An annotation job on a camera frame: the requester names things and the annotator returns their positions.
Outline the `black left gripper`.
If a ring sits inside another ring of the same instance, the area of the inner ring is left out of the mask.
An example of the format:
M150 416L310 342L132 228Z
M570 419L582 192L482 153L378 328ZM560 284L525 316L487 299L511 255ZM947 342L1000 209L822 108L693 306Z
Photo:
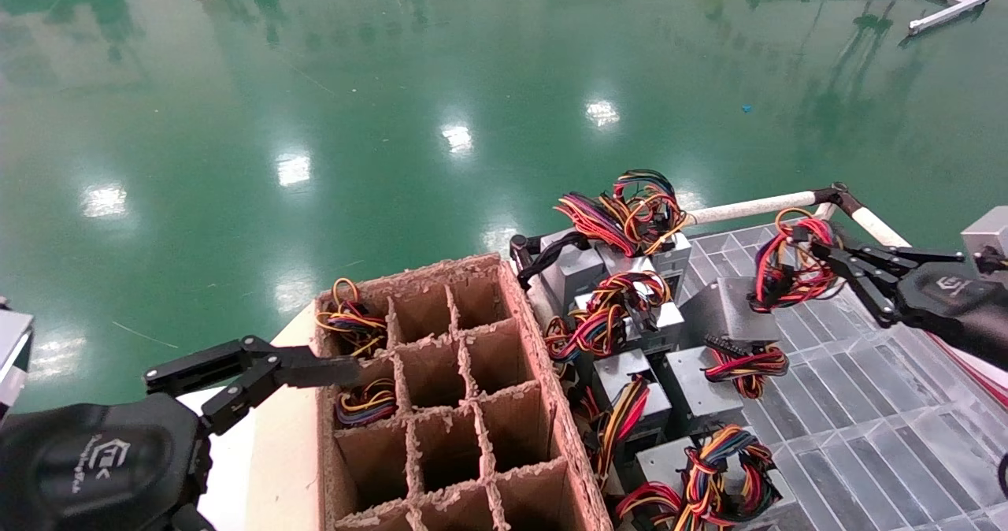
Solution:
M361 373L353 356L244 336L152 366L149 397L138 402L12 416L2 427L2 528L169 530L208 488L204 428L225 434L283 386L350 386ZM202 405L202 422L173 398L225 381Z

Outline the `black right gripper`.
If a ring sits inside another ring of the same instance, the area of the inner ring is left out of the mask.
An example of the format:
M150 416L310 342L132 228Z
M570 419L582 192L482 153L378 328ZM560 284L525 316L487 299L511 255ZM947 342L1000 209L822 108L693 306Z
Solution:
M902 321L1006 370L1004 284L981 280L962 269L917 269L925 264L962 264L965 255L961 251L867 243L841 247L820 240L811 241L810 250L833 273L843 276L880 327ZM896 276L904 277L898 282Z

